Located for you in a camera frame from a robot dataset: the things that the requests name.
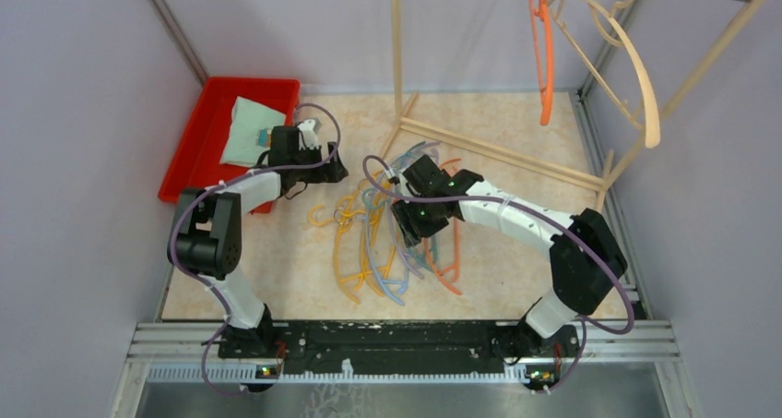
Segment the beige plastic hanger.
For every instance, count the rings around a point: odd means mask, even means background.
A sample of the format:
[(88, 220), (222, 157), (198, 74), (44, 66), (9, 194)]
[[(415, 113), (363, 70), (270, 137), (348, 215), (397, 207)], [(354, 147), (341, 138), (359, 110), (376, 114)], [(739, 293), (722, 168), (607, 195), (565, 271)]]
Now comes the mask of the beige plastic hanger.
[(547, 0), (546, 5), (550, 8), (553, 23), (556, 24), (566, 40), (571, 44), (587, 71), (591, 74), (591, 77), (603, 88), (628, 123), (640, 132), (642, 146), (646, 149), (657, 147), (661, 140), (661, 132), (656, 93), (640, 54), (617, 19), (617, 14), (631, 6), (634, 0), (618, 0), (610, 8), (606, 8), (598, 0), (578, 0), (586, 4), (589, 16), (591, 16), (598, 35), (602, 40), (628, 56), (640, 90), (640, 102), (634, 111), (630, 110), (626, 102), (620, 100), (607, 80), (599, 73), (597, 66), (589, 59), (567, 29), (566, 23), (561, 18), (567, 1)]

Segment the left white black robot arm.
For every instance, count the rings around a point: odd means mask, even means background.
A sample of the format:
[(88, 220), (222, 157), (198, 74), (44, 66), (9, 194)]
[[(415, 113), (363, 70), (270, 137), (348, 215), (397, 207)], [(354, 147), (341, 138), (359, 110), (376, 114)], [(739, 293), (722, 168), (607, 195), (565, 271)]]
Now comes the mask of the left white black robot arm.
[(223, 308), (222, 358), (263, 357), (277, 348), (270, 309), (239, 269), (242, 220), (263, 204), (291, 198), (296, 185), (338, 183), (348, 176), (338, 143), (320, 143), (319, 126), (315, 118), (275, 126), (255, 167), (227, 183), (186, 188), (179, 196), (167, 257), (204, 284)]

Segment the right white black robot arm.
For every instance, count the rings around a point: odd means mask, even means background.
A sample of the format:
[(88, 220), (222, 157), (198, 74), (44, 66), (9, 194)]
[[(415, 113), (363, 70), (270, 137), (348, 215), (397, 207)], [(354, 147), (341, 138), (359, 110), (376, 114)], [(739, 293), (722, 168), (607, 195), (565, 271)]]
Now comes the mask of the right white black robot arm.
[(547, 258), (551, 288), (498, 339), (501, 350), (514, 357), (544, 354), (562, 327), (597, 310), (628, 268), (605, 218), (593, 209), (568, 214), (543, 208), (470, 170), (448, 173), (427, 155), (401, 171), (387, 169), (385, 176), (406, 246), (418, 245), (457, 219), (493, 228)]

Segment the orange plastic hanger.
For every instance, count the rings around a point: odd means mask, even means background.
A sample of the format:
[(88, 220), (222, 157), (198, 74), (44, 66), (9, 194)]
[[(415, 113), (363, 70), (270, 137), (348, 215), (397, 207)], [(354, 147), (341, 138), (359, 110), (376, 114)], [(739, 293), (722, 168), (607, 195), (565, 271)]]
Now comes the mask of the orange plastic hanger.
[(527, 0), (536, 61), (541, 126), (549, 124), (553, 105), (554, 48), (549, 0)]
[(460, 277), (460, 235), (459, 222), (453, 222), (453, 262), (445, 267), (439, 267), (434, 258), (435, 237), (423, 240), (425, 263), (434, 277), (451, 293), (461, 296), (462, 291), (456, 286)]

